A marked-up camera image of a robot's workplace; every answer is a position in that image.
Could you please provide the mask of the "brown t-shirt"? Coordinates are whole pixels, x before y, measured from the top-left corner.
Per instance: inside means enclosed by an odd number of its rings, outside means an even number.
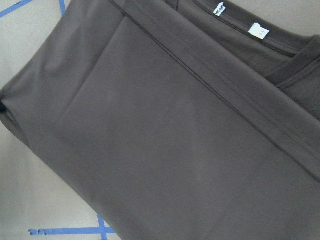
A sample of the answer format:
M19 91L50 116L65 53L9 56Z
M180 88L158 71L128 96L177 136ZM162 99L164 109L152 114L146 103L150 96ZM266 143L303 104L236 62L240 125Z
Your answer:
M73 0L0 119L123 240L317 240L320 37L218 5Z

